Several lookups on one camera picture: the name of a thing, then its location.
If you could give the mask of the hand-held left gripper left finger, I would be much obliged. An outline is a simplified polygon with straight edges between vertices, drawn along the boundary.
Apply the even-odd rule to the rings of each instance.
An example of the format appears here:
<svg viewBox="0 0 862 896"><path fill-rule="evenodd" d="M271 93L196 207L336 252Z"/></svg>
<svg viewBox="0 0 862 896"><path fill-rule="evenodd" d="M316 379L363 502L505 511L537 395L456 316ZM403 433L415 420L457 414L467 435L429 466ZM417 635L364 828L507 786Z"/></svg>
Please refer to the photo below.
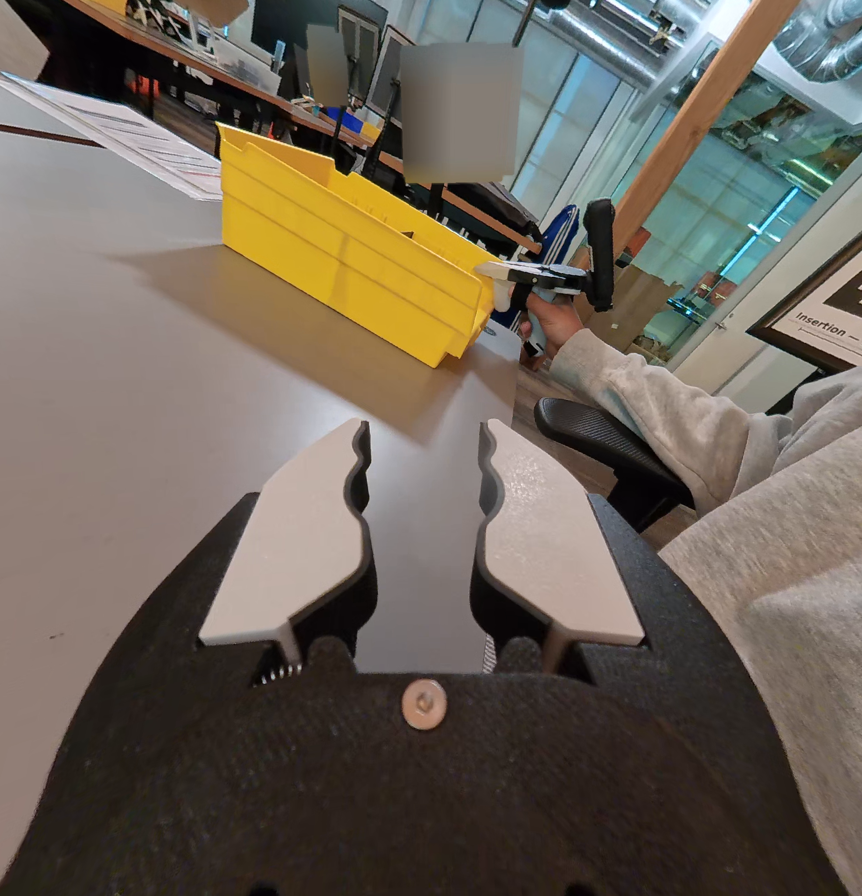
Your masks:
<svg viewBox="0 0 862 896"><path fill-rule="evenodd" d="M264 484L199 632L205 646L274 644L285 666L340 638L351 655L375 610L369 422L351 419Z"/></svg>

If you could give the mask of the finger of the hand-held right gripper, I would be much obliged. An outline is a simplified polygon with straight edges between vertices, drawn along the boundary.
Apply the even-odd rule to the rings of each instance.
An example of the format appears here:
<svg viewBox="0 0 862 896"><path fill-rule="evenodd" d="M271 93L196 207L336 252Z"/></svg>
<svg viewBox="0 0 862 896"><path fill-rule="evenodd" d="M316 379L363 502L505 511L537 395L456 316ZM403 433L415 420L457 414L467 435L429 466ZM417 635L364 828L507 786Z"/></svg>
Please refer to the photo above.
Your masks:
<svg viewBox="0 0 862 896"><path fill-rule="evenodd" d="M544 286L537 264L486 262L477 265L474 273L492 279L496 312L524 311L530 293Z"/></svg>

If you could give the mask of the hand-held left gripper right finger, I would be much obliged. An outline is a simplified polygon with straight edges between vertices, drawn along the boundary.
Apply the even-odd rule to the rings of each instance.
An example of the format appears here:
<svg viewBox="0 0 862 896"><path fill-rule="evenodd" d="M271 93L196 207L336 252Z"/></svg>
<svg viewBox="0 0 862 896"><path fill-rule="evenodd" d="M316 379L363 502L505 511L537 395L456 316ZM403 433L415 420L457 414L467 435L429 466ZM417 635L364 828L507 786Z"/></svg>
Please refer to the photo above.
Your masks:
<svg viewBox="0 0 862 896"><path fill-rule="evenodd" d="M645 632L586 489L492 419L480 425L470 608L497 652L529 638L556 673L576 644L636 648Z"/></svg>

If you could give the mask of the yellow plastic bin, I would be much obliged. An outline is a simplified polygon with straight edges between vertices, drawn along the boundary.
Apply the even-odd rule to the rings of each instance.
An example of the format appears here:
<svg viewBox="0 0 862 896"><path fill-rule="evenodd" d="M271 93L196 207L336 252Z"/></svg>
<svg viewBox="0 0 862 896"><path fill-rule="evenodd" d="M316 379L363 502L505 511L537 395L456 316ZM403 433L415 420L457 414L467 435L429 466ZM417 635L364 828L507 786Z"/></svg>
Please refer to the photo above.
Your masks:
<svg viewBox="0 0 862 896"><path fill-rule="evenodd" d="M217 128L224 245L430 367L477 340L492 254L331 158Z"/></svg>

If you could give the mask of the person's right forearm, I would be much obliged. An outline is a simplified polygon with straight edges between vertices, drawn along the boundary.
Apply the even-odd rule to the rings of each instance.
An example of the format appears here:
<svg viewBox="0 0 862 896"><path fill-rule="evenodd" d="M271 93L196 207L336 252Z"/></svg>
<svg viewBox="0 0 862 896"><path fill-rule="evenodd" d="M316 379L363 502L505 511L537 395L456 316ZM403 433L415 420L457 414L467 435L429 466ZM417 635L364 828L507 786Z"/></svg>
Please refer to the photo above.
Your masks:
<svg viewBox="0 0 862 896"><path fill-rule="evenodd" d="M641 356L621 354L589 330L571 336L550 372L637 432L689 490L700 516L796 461L785 452L789 418L747 413Z"/></svg>

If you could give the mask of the grey desk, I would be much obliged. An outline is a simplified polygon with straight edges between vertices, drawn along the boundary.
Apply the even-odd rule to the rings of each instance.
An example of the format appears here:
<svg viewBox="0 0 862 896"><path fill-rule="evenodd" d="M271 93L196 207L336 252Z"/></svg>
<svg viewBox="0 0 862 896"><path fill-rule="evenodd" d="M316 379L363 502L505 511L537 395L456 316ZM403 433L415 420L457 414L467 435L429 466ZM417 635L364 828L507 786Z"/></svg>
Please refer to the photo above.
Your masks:
<svg viewBox="0 0 862 896"><path fill-rule="evenodd" d="M480 422L517 341L436 369L222 245L222 208L117 153L0 131L0 879L90 679L247 493L369 420L362 671L481 669Z"/></svg>

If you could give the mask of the person's right hand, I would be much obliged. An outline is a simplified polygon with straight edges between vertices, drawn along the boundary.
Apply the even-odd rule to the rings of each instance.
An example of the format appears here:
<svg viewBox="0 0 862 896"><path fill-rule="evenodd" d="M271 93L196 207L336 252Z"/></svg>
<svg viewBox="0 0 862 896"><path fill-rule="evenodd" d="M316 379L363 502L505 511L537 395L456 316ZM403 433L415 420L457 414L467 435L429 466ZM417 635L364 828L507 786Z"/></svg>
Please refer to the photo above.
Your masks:
<svg viewBox="0 0 862 896"><path fill-rule="evenodd" d="M560 349L571 338L583 329L583 323L569 301L547 302L537 293L530 293L526 303L527 311L521 315L518 333L523 343L527 342L533 331L534 316L546 337L547 345L545 354L530 356L525 346L521 348L520 363L531 370L537 370L546 362L544 358L552 361Z"/></svg>

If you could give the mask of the blue striped jacket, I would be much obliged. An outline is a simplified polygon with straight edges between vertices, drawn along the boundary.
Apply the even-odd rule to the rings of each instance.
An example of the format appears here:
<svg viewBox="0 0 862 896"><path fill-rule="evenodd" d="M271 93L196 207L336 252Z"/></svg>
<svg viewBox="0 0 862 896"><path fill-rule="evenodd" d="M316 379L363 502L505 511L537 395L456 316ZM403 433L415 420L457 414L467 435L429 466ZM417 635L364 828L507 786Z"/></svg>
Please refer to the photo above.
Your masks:
<svg viewBox="0 0 862 896"><path fill-rule="evenodd" d="M579 227L578 207L574 204L563 207L541 235L537 262L546 265L563 263Z"/></svg>

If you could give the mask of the cardboard box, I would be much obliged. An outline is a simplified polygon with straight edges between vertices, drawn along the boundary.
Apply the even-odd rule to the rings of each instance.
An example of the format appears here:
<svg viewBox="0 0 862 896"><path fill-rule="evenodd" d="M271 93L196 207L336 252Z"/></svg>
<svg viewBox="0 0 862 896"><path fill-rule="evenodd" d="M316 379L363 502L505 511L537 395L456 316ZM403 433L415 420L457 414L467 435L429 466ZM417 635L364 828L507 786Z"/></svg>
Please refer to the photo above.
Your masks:
<svg viewBox="0 0 862 896"><path fill-rule="evenodd" d="M616 281L607 342L619 351L627 350L669 298L682 289L681 282L666 283L634 264L629 265Z"/></svg>

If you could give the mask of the black cloth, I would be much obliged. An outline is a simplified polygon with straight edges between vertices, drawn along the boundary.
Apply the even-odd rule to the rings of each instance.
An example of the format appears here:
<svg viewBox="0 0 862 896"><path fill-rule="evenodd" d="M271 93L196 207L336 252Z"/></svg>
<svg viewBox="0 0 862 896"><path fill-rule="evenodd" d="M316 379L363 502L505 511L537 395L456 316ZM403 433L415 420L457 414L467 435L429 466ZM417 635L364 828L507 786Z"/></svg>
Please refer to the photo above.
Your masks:
<svg viewBox="0 0 862 896"><path fill-rule="evenodd" d="M471 221L466 227L495 239L539 244L538 218L500 183L451 183L442 193L445 213L457 211Z"/></svg>

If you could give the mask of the black framed case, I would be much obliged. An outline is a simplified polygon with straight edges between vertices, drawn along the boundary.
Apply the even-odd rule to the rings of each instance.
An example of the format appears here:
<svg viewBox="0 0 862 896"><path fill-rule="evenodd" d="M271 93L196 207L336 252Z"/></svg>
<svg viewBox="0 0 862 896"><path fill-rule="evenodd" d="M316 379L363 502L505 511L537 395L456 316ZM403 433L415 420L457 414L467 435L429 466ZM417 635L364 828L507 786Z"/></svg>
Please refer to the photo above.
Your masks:
<svg viewBox="0 0 862 896"><path fill-rule="evenodd" d="M337 28L347 58L348 97L353 106L367 97L387 18L387 10L374 1L347 1L337 7Z"/></svg>
<svg viewBox="0 0 862 896"><path fill-rule="evenodd" d="M381 48L365 100L365 105L380 117L383 117L388 111L392 95L395 92L394 89L401 79L402 50L414 45L414 41L397 28L392 25L385 26Z"/></svg>

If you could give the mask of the black framed marker sign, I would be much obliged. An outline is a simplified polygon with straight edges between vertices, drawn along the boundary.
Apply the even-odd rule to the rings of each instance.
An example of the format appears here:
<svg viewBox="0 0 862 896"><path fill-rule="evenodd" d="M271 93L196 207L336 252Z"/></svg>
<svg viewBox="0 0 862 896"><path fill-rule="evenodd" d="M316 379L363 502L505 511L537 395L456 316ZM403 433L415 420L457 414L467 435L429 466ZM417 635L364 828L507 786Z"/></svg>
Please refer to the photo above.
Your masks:
<svg viewBox="0 0 862 896"><path fill-rule="evenodd" d="M862 231L747 334L828 374L862 367Z"/></svg>

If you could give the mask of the long wooden table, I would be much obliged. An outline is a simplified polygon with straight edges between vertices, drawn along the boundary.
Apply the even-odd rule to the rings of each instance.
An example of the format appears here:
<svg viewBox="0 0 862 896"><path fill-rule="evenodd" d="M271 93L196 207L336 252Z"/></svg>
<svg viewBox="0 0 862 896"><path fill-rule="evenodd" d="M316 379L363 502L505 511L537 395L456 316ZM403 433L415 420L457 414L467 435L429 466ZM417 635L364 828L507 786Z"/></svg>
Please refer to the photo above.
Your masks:
<svg viewBox="0 0 862 896"><path fill-rule="evenodd" d="M272 135L281 140L287 133L298 147L324 154L334 152L339 171L344 171L344 163L354 165L367 156L374 155L374 146L381 137L368 137L365 132L357 133L338 126L324 112L314 116L302 106L250 85L217 65L216 57L202 50L190 50L185 43L175 41L155 28L148 28L138 20L112 8L94 2L59 2L59 12L76 13L91 22L98 29L100 39L107 40L108 34L125 42L128 60L124 67L147 79L164 86L173 86L178 94L188 93L208 98L218 106L229 107L243 115L251 115L255 121L271 125ZM379 148L374 168L373 182L391 189L397 196L405 197L416 207L426 210L432 205L441 212L443 218L463 228L472 238L479 239L493 254L507 252L539 253L539 244L521 244L511 240L495 239L487 229L474 232L466 226L471 221L457 211L445 213L443 202L444 185L406 184L403 181L403 163L392 154Z"/></svg>

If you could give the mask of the printed paper sheet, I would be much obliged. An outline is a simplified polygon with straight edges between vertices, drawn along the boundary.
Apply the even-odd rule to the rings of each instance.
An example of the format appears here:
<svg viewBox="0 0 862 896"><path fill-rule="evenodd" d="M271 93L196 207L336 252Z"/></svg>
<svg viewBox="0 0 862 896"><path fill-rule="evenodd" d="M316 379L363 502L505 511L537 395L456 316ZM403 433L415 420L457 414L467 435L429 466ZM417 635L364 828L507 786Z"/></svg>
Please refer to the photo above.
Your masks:
<svg viewBox="0 0 862 896"><path fill-rule="evenodd" d="M222 200L222 164L136 109L0 73L0 88L185 195Z"/></svg>

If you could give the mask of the wooden post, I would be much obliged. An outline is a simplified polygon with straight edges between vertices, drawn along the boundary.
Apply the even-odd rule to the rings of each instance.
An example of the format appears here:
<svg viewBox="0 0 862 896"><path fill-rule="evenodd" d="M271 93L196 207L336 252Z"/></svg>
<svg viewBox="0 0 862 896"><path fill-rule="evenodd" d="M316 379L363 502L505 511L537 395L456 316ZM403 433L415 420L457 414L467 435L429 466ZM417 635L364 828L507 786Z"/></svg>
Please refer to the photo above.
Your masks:
<svg viewBox="0 0 862 896"><path fill-rule="evenodd" d="M796 6L796 1L750 2L617 204L615 259L655 209Z"/></svg>

